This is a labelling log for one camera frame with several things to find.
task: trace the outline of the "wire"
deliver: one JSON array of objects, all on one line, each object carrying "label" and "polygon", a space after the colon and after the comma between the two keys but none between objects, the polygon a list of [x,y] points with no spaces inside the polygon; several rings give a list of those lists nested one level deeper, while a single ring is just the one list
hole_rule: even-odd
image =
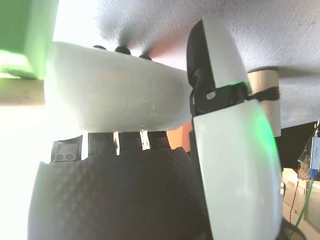
[{"label": "wire", "polygon": [[309,182],[309,189],[308,189],[308,193],[306,195],[306,199],[305,199],[305,202],[304,202],[304,205],[303,205],[303,208],[301,210],[301,213],[299,215],[299,218],[298,218],[298,221],[296,221],[296,224],[295,224],[295,227],[298,227],[300,221],[301,221],[301,218],[302,216],[304,215],[305,211],[306,211],[306,208],[307,208],[307,205],[308,205],[308,202],[309,202],[309,198],[310,198],[310,194],[311,194],[311,190],[312,190],[312,185],[314,183],[314,180],[311,179],[311,181]]},{"label": "wire", "polygon": [[294,192],[293,202],[292,202],[292,206],[291,206],[291,210],[290,210],[290,223],[291,223],[291,212],[292,212],[292,209],[294,209],[295,199],[296,199],[297,190],[298,190],[298,186],[299,186],[299,169],[300,169],[300,167],[301,167],[301,165],[300,165],[300,163],[299,163],[298,173],[297,173],[298,181],[297,181],[297,183],[296,183],[296,188],[295,188],[295,192]]},{"label": "wire", "polygon": [[297,226],[294,226],[293,224],[291,224],[290,222],[288,222],[286,219],[283,218],[282,220],[282,226],[284,228],[287,228],[287,229],[290,229],[292,231],[292,234],[293,233],[297,233],[299,234],[303,240],[307,240],[305,234],[299,229],[297,228]]}]

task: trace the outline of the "black cable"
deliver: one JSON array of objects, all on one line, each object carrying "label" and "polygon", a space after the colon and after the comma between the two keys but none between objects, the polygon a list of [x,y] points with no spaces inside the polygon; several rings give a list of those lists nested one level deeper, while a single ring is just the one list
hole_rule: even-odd
[{"label": "black cable", "polygon": [[305,234],[299,229],[297,228],[295,225],[291,224],[290,222],[288,222],[286,219],[282,219],[282,226],[284,228],[290,229],[291,231],[295,232],[296,234],[300,235],[302,237],[303,240],[307,240]]}]

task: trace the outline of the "white object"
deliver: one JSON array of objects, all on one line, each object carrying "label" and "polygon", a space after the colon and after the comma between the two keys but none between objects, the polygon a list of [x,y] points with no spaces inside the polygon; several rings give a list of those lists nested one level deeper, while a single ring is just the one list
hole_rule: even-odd
[{"label": "white object", "polygon": [[248,82],[236,44],[221,20],[211,14],[202,24],[215,87]]},{"label": "white object", "polygon": [[45,100],[55,138],[164,131],[191,121],[187,73],[150,60],[54,42]]},{"label": "white object", "polygon": [[282,220],[281,167],[258,101],[196,116],[193,123],[214,239],[276,239]]},{"label": "white object", "polygon": [[[256,94],[271,87],[279,87],[279,74],[276,70],[260,70],[248,73],[252,93]],[[280,100],[262,101],[261,106],[271,125],[273,135],[281,136]]]}]

